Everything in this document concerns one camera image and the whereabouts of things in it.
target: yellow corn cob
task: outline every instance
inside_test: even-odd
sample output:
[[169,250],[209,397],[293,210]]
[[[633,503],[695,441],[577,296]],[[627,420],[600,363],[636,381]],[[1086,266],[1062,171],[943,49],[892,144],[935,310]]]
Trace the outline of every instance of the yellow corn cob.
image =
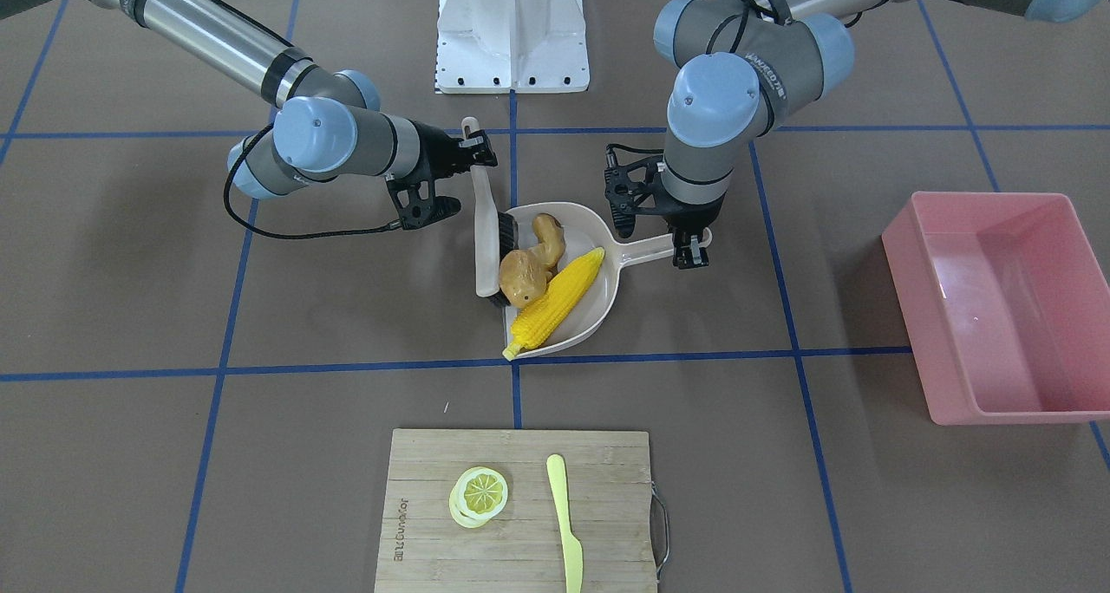
[[539,344],[547,341],[586,294],[604,259],[605,249],[601,247],[578,257],[552,278],[542,296],[516,313],[516,320],[508,328],[512,340],[502,352],[505,359],[513,361],[522,350],[539,348]]

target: cutting board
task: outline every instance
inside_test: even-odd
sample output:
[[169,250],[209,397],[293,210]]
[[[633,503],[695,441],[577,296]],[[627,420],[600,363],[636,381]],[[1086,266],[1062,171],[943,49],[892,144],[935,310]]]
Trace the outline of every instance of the cutting board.
[[[393,432],[374,591],[564,593],[546,468],[556,453],[566,459],[583,593],[657,593],[647,433],[406,429]],[[508,503],[467,530],[451,519],[447,495],[475,465],[505,476]]]

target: white plastic stand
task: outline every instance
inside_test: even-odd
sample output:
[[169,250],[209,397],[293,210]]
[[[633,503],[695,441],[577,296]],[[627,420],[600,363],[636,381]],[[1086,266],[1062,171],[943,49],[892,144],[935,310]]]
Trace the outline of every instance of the white plastic stand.
[[436,89],[582,92],[589,86],[582,0],[440,0]]

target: plastic knife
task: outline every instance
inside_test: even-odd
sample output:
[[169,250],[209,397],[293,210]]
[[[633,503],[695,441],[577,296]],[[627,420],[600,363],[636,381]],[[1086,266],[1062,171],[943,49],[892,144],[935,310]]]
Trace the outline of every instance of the plastic knife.
[[571,533],[571,503],[566,494],[566,462],[563,455],[547,458],[547,482],[555,499],[558,534],[563,544],[563,570],[566,573],[566,593],[582,593],[582,543]]

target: lime slice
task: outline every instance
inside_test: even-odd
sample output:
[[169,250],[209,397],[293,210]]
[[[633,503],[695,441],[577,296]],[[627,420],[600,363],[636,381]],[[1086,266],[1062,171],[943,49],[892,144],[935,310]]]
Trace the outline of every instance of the lime slice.
[[476,527],[504,509],[508,502],[508,483],[495,470],[471,468],[455,482],[447,502],[455,522],[465,527]]

